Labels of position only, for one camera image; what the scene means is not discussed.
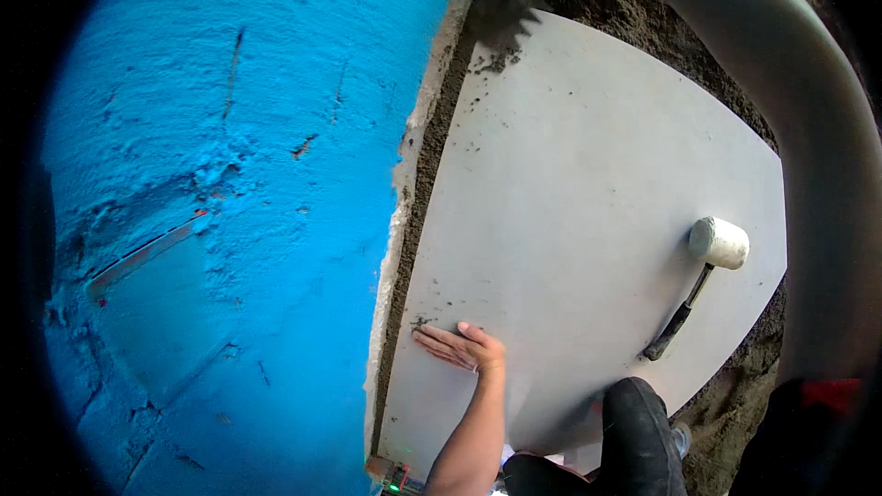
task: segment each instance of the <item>person's arm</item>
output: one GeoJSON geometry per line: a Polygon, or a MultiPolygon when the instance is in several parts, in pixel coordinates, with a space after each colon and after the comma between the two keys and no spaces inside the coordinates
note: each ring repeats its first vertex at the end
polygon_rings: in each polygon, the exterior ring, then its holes
{"type": "Polygon", "coordinates": [[[787,215],[778,382],[866,375],[882,342],[882,146],[805,0],[665,0],[775,133],[787,215]]]}
{"type": "Polygon", "coordinates": [[[432,465],[427,496],[486,496],[499,471],[505,439],[505,347],[478,327],[457,324],[460,337],[428,324],[413,339],[431,355],[477,372],[466,414],[432,465]]]}

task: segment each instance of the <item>blue painted wall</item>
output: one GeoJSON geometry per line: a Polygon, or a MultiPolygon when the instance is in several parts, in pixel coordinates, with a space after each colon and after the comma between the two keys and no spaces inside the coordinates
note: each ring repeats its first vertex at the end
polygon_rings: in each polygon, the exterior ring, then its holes
{"type": "Polygon", "coordinates": [[[127,494],[364,494],[391,169],[447,0],[98,0],[42,160],[44,333],[127,494]],[[186,224],[119,276],[107,265],[186,224]]]}

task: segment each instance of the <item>concrete edge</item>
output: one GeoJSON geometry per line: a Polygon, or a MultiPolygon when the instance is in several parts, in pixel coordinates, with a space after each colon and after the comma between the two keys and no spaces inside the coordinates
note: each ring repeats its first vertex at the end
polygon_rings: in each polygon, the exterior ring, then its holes
{"type": "Polygon", "coordinates": [[[398,280],[399,259],[404,242],[404,231],[410,219],[416,182],[416,165],[423,147],[426,126],[435,113],[437,97],[441,92],[447,68],[456,49],[459,34],[466,21],[472,0],[449,0],[447,11],[432,39],[429,62],[416,97],[413,112],[407,118],[405,133],[401,138],[399,155],[401,161],[392,170],[392,187],[398,195],[398,204],[389,223],[389,243],[386,255],[380,263],[380,278],[377,290],[377,303],[374,307],[373,323],[370,327],[367,376],[362,388],[366,393],[364,414],[364,455],[369,457],[375,425],[378,373],[380,358],[385,345],[386,321],[391,310],[391,297],[398,280]]]}

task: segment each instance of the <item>rubber mallet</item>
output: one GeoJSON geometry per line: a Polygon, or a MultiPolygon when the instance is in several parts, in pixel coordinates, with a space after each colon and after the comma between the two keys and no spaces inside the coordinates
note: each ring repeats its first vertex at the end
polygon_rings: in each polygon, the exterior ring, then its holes
{"type": "Polygon", "coordinates": [[[698,298],[701,288],[705,286],[707,277],[710,276],[714,267],[738,270],[744,265],[747,253],[751,250],[751,241],[747,232],[732,223],[713,216],[706,216],[695,221],[689,232],[689,251],[696,259],[705,262],[705,268],[701,270],[698,281],[692,286],[689,297],[680,304],[680,308],[674,313],[665,326],[661,335],[643,350],[643,356],[650,360],[658,360],[664,354],[671,339],[677,335],[680,327],[686,322],[695,299],[698,298]]]}

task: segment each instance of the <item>wet mortar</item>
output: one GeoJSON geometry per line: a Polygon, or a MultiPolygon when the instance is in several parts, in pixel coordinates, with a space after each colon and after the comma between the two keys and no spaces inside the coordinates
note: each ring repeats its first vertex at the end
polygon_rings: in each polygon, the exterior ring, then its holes
{"type": "MultiPolygon", "coordinates": [[[[688,76],[723,105],[729,107],[772,149],[775,139],[751,101],[722,70],[710,52],[677,13],[662,0],[549,0],[550,11],[573,19],[641,49],[688,76]]],[[[442,85],[434,116],[426,128],[417,164],[413,210],[405,228],[401,263],[387,323],[379,371],[377,425],[388,391],[391,359],[397,343],[410,274],[423,230],[441,153],[447,139],[462,81],[469,71],[475,39],[468,31],[460,36],[442,85]]],[[[490,58],[482,69],[502,69],[505,57],[490,58]]],[[[692,430],[692,447],[684,459],[686,487],[692,496],[720,496],[729,489],[741,453],[756,432],[775,386],[783,309],[786,300],[781,281],[765,311],[729,360],[674,416],[692,430]]],[[[375,433],[373,451],[377,451],[375,433]]]]}

